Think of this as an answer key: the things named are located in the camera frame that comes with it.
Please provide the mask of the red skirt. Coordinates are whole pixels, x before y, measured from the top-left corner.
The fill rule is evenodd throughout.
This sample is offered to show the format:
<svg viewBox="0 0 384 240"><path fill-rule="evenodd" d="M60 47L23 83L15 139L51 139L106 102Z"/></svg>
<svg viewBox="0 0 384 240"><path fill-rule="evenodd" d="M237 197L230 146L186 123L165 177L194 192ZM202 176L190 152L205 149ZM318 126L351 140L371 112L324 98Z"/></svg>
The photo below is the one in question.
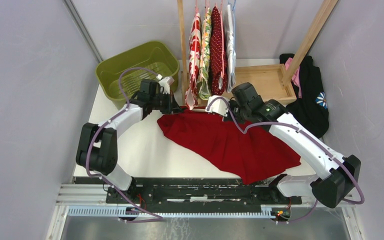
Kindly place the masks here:
<svg viewBox="0 0 384 240"><path fill-rule="evenodd" d="M157 124L163 135L193 151L223 172L239 176L246 185L301 165L300 156L262 127L246 134L217 114L185 109L164 114Z"/></svg>

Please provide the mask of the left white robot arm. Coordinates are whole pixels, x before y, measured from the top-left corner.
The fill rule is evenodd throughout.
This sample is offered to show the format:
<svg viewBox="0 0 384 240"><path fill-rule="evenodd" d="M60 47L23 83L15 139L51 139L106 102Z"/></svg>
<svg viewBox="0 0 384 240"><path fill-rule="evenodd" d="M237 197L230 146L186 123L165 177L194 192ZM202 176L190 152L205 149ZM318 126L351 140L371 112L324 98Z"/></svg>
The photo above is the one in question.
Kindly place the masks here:
<svg viewBox="0 0 384 240"><path fill-rule="evenodd" d="M118 138L152 111L169 115L182 111L171 91L172 83L172 77L143 79L139 90L110 119L98 124L87 122L81 128L76 164L89 176L102 177L119 189L118 197L127 204L136 200L138 191L131 186L133 177L118 165Z"/></svg>

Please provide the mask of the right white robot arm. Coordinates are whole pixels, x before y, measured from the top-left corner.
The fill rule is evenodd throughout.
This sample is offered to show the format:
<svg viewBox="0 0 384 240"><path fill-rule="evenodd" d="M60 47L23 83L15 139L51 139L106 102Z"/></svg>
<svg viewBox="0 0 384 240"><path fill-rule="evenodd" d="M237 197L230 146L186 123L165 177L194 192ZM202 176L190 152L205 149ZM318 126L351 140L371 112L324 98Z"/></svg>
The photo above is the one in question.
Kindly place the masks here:
<svg viewBox="0 0 384 240"><path fill-rule="evenodd" d="M255 87L242 83L232 90L234 120L251 122L246 131L263 127L284 142L314 170L314 175L278 177L269 189L269 199L282 204L289 197L315 197L328 208L344 201L362 205L365 196L358 184L361 161L355 155L344 156L307 130L285 106L274 99L264 101Z"/></svg>

